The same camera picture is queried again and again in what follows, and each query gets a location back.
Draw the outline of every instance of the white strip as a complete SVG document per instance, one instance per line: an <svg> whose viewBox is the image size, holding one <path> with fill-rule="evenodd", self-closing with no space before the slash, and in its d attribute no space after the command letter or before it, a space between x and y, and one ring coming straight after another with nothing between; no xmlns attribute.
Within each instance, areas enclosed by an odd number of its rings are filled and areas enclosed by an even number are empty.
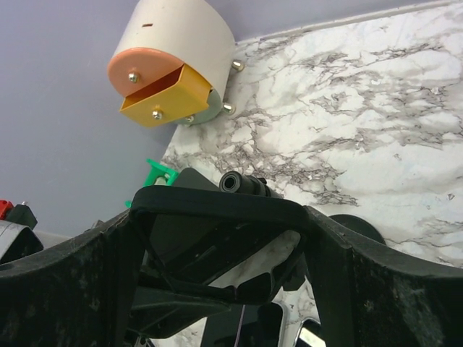
<svg viewBox="0 0 463 347"><path fill-rule="evenodd" d="M306 328L301 329L299 338L310 347L326 347L325 341Z"/></svg>

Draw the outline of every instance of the gray wall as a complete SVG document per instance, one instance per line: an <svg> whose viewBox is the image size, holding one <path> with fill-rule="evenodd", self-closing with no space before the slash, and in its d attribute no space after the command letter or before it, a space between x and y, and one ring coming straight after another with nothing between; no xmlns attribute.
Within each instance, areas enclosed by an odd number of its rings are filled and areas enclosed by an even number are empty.
<svg viewBox="0 0 463 347"><path fill-rule="evenodd" d="M415 0L209 2L242 40ZM145 159L160 159L174 131L125 119L106 78L135 4L0 5L0 199L29 201L42 231L77 235L122 211L148 173Z"/></svg>

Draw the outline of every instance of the thin wire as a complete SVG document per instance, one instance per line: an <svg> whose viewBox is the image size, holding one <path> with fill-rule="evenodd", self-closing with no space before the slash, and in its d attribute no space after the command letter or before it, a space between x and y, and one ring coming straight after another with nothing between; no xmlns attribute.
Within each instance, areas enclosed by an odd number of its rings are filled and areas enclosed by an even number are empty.
<svg viewBox="0 0 463 347"><path fill-rule="evenodd" d="M245 307L246 305L243 305L243 308L241 309L241 317L239 319L239 324L238 324L237 339L234 341L234 347L238 347L239 335L241 334L241 326L243 325L243 317L245 316Z"/></svg>

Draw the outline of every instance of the white marble countertop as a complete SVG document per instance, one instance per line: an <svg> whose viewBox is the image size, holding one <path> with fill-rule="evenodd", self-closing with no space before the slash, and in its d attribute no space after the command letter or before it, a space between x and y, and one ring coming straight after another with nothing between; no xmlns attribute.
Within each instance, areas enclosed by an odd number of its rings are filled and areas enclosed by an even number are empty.
<svg viewBox="0 0 463 347"><path fill-rule="evenodd" d="M286 199L364 218L390 247L463 266L463 4L254 40L238 48L233 116L179 127L163 159L218 182L266 177ZM282 346L317 317L306 283ZM204 321L159 341L199 346Z"/></svg>

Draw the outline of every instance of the red object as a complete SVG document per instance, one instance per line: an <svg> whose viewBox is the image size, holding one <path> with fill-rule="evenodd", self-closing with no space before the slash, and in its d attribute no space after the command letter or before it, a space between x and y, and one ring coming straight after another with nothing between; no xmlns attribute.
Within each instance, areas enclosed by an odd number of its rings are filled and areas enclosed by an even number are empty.
<svg viewBox="0 0 463 347"><path fill-rule="evenodd" d="M0 220L5 219L8 211L13 208L13 204L10 201L0 200Z"/></svg>

